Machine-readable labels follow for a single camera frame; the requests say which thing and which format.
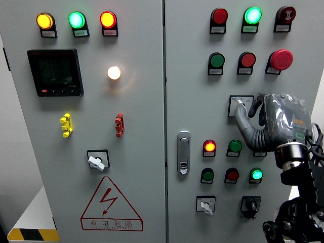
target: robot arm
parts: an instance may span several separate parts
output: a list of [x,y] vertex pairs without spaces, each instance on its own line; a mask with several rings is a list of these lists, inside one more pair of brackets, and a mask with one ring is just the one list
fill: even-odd
[[[257,130],[249,118],[260,106],[259,125],[264,128]],[[248,148],[274,151],[276,165],[282,169],[281,182],[299,189],[299,197],[281,205],[275,222],[263,224],[267,241],[283,243],[285,235],[296,243],[324,242],[324,230],[312,217],[324,221],[323,134],[317,126],[315,141],[312,126],[316,125],[311,125],[304,102],[290,95],[258,94],[248,114],[238,101],[234,118]]]

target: white switch knob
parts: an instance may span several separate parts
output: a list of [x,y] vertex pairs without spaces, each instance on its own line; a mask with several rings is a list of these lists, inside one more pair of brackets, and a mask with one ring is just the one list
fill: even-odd
[[209,204],[204,203],[204,202],[201,202],[201,203],[200,203],[200,206],[201,206],[202,210],[203,210],[206,214],[208,214],[208,215],[210,215],[210,216],[213,215],[213,211],[212,211],[211,208],[209,207]]
[[103,169],[105,168],[105,165],[101,163],[101,159],[99,158],[93,158],[92,156],[90,156],[88,162],[92,167],[97,168],[100,171],[103,171]]

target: warning sign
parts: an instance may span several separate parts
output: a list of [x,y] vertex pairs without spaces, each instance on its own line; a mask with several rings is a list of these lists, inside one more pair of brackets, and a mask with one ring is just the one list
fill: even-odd
[[143,220],[123,193],[105,176],[81,216],[83,230],[143,231]]

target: white light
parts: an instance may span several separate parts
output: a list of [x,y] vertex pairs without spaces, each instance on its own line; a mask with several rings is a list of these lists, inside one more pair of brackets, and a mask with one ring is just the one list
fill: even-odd
[[120,74],[120,68],[117,66],[112,66],[108,69],[108,77],[110,77],[113,80],[119,79]]

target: black display screen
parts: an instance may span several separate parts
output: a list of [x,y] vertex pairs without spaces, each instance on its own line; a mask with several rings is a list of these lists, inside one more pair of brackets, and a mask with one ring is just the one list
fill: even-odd
[[46,85],[71,85],[72,74],[69,61],[65,58],[38,59],[43,83]]
[[27,51],[38,96],[84,94],[76,49]]

